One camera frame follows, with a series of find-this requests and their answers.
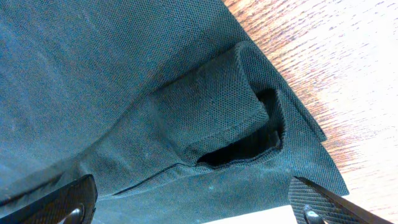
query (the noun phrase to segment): fabric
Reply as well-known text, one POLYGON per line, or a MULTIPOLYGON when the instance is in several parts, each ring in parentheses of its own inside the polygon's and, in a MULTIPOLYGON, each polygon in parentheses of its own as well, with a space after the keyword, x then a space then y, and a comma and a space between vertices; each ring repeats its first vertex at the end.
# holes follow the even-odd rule
POLYGON ((0 75, 3 216, 85 174, 93 223, 286 205, 293 175, 348 193, 324 133, 221 1, 1 1, 0 75))

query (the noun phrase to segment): dark teal fabric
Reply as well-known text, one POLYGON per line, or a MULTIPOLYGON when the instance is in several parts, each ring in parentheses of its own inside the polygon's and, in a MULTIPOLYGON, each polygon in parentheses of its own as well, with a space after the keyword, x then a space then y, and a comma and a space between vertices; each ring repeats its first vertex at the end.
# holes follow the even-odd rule
POLYGON ((0 78, 1 215, 85 174, 93 223, 286 205, 293 175, 348 193, 322 130, 219 0, 1 1, 0 78))

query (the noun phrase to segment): wood grain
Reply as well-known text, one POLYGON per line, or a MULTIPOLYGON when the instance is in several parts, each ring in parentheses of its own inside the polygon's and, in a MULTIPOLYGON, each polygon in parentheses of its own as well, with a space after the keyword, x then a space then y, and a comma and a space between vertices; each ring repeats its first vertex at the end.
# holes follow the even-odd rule
POLYGON ((224 3, 328 136, 347 199, 398 223, 398 2, 224 3))

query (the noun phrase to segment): cloth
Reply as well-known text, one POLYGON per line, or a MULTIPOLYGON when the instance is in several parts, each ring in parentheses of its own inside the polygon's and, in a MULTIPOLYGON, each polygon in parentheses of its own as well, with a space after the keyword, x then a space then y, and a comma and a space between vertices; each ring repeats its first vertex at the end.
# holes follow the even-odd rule
POLYGON ((293 175, 348 193, 318 124, 219 0, 1 1, 0 76, 3 216, 85 174, 93 223, 286 205, 293 175))

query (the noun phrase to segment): light wood surface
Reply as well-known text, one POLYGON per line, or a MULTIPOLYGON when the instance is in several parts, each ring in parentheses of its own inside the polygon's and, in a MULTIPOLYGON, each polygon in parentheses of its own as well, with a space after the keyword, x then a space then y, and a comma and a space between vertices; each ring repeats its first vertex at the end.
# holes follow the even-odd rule
POLYGON ((398 223, 398 0, 225 0, 318 121, 347 199, 398 223))

